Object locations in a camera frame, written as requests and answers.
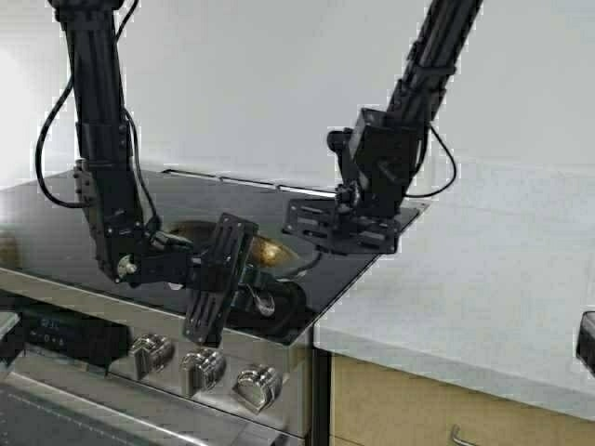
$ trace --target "wooden cabinet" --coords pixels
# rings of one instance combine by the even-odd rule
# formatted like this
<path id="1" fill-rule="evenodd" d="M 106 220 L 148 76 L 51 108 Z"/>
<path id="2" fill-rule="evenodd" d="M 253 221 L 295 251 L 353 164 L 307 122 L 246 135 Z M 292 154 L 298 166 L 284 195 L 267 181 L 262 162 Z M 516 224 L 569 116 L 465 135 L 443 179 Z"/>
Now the wooden cabinet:
<path id="1" fill-rule="evenodd" d="M 336 446 L 447 446 L 453 425 L 479 446 L 593 446 L 595 423 L 335 356 Z"/>

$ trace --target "white wall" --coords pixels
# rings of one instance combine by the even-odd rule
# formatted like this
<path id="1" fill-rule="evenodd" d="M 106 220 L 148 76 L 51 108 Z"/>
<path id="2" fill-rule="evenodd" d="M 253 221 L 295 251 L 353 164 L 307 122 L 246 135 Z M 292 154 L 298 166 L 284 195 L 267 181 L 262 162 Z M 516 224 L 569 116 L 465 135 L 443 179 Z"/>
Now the white wall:
<path id="1" fill-rule="evenodd" d="M 143 0 L 121 44 L 143 160 L 333 183 L 328 127 L 386 105 L 429 2 Z M 0 5 L 3 186 L 33 178 L 68 67 L 45 0 Z M 485 2 L 439 119 L 459 158 L 593 171 L 594 19 L 587 0 Z M 73 121 L 70 102 L 48 172 L 76 156 Z"/>

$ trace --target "kitchen counter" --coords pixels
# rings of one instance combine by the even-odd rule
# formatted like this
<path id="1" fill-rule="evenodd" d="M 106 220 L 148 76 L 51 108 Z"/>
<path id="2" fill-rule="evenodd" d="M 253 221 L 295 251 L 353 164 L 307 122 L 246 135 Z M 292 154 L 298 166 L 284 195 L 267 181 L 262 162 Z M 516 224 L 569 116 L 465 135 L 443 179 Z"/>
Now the kitchen counter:
<path id="1" fill-rule="evenodd" d="M 595 420 L 595 378 L 575 357 L 595 310 L 595 178 L 461 172 L 318 320 L 316 347 Z"/>

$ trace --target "robotic arm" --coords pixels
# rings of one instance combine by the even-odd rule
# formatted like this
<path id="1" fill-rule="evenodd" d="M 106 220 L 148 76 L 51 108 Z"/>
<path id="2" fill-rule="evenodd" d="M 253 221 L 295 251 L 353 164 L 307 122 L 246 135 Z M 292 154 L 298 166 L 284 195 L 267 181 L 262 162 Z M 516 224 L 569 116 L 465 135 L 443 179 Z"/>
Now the robotic arm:
<path id="1" fill-rule="evenodd" d="M 131 165 L 136 129 L 126 111 L 113 12 L 124 0 L 49 0 L 65 32 L 73 73 L 81 159 L 76 192 L 115 282 L 170 282 L 191 290 L 183 334 L 217 347 L 258 226 L 222 215 L 197 246 L 148 223 Z M 339 253 L 393 253 L 394 217 L 425 156 L 430 122 L 455 73 L 482 0 L 434 0 L 386 111 L 364 109 L 354 129 L 331 132 L 343 184 L 335 200 L 293 200 L 284 231 Z M 45 187 L 39 174 L 40 186 Z"/>
<path id="2" fill-rule="evenodd" d="M 335 200 L 294 200 L 284 227 L 335 254 L 392 254 L 394 217 L 426 156 L 430 123 L 483 0 L 433 0 L 386 111 L 362 109 L 355 128 L 331 132 L 343 183 Z"/>
<path id="3" fill-rule="evenodd" d="M 97 248 L 99 268 L 115 282 L 170 282 L 191 290 L 184 335 L 217 347 L 258 226 L 224 214 L 199 247 L 144 224 L 131 166 L 131 119 L 124 95 L 113 12 L 124 0 L 50 0 L 66 34 L 81 159 L 76 192 Z"/>

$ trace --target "control knob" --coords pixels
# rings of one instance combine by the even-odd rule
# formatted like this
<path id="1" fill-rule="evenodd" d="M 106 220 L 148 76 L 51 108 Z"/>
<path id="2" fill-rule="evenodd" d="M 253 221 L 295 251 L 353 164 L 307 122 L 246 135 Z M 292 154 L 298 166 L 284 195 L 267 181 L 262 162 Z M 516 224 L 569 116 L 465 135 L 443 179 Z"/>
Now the control knob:
<path id="1" fill-rule="evenodd" d="M 161 371 L 174 356 L 174 345 L 165 336 L 145 334 L 139 337 L 129 352 L 133 361 L 134 378 L 140 381 L 151 372 Z"/>
<path id="2" fill-rule="evenodd" d="M 196 392 L 210 390 L 225 373 L 225 357 L 210 348 L 188 353 L 180 366 L 182 394 L 192 398 Z"/>
<path id="3" fill-rule="evenodd" d="M 283 378 L 275 369 L 251 365 L 238 375 L 233 392 L 250 411 L 259 413 L 275 402 L 282 387 Z"/>

